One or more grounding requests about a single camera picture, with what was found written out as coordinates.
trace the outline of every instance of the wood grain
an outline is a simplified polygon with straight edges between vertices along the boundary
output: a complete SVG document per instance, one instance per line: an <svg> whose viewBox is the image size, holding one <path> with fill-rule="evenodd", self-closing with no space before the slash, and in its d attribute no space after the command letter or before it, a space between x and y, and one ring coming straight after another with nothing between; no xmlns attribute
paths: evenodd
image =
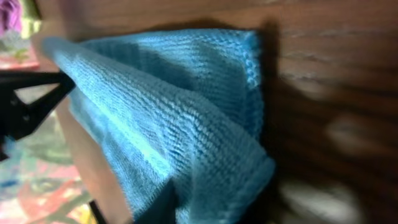
<svg viewBox="0 0 398 224"><path fill-rule="evenodd" d="M344 185L359 200L365 223L398 219L398 1L38 3L45 22L37 45L48 35L85 40L145 30L258 30L264 46L267 103L262 142L280 169L274 187L259 197L243 223L264 223L263 210L273 210L267 204L280 205L275 206L279 212L271 213L274 220L283 222L275 214L282 215L285 208L292 211L283 192L276 194L286 184L284 177L318 189L332 183ZM48 61L44 65L42 70L54 69ZM69 141L75 138L70 135ZM98 147L91 151L100 154Z"/></svg>

